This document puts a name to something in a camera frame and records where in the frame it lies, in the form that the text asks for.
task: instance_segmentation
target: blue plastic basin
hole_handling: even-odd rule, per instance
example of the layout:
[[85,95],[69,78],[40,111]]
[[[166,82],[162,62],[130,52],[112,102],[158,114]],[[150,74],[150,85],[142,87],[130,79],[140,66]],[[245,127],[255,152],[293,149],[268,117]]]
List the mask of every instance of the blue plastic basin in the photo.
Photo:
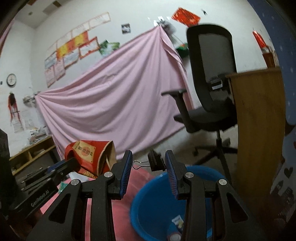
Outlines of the blue plastic basin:
[[[190,166],[187,170],[202,179],[218,181],[225,178],[218,171],[204,166]],[[172,219],[184,216],[186,201],[178,201],[173,196],[167,173],[148,182],[136,195],[131,205],[131,224],[135,231],[146,241],[167,241],[167,231]],[[207,230],[211,235],[212,210],[206,200]]]

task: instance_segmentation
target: wall clock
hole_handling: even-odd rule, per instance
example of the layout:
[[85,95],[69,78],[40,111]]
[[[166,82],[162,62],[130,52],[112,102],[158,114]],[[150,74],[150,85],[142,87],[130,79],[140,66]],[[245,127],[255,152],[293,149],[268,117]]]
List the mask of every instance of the wall clock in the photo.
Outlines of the wall clock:
[[17,83],[17,77],[15,76],[15,74],[10,74],[6,79],[6,83],[9,87],[15,86],[15,84]]

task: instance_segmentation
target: wooden cabinet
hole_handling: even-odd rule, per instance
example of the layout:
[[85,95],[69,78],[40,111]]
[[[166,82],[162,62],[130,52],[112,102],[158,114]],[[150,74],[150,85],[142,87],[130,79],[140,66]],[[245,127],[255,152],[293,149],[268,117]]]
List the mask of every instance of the wooden cabinet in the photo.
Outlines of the wooden cabinet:
[[48,152],[50,152],[51,157],[53,157],[54,153],[52,153],[52,150],[55,147],[56,146],[52,137],[48,136],[45,139],[23,149],[21,152],[9,159],[11,167],[15,169],[12,174],[16,175],[26,166],[30,165],[33,161],[37,160]]
[[280,68],[231,74],[237,110],[237,191],[257,213],[281,160],[285,93]]

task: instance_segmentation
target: office chair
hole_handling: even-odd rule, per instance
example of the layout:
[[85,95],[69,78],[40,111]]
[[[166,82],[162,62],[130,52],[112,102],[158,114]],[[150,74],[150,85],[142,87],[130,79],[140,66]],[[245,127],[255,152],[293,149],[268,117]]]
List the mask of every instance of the office chair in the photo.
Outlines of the office chair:
[[202,106],[187,110],[183,100],[186,89],[161,95],[171,95],[175,99],[180,114],[174,116],[174,120],[183,123],[187,132],[217,132],[216,146],[195,147],[194,156],[198,155],[198,149],[210,151],[195,165],[202,165],[216,156],[221,161],[225,177],[231,182],[224,153],[237,153],[237,149],[229,147],[230,138],[222,141],[220,130],[225,131],[237,124],[236,109],[228,94],[223,96],[224,91],[213,92],[210,88],[219,90],[223,84],[225,87],[228,84],[225,74],[236,72],[232,36],[221,26],[204,24],[188,28],[187,41],[194,87]]

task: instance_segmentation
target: chair armrest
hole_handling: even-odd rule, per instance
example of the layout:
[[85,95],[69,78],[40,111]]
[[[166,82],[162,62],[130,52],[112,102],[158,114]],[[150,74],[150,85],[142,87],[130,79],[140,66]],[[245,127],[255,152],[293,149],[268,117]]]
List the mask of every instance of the chair armrest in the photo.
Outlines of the chair armrest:
[[180,90],[172,90],[172,91],[165,91],[161,93],[161,96],[170,95],[172,97],[177,95],[182,95],[183,93],[186,93],[186,89],[180,89]]
[[170,95],[174,98],[174,100],[176,101],[177,107],[179,109],[179,112],[181,114],[186,131],[189,133],[194,133],[194,132],[197,132],[199,129],[195,128],[189,116],[188,110],[186,108],[186,105],[183,99],[183,93],[185,92],[187,92],[186,89],[172,90],[172,91],[162,92],[161,96]]

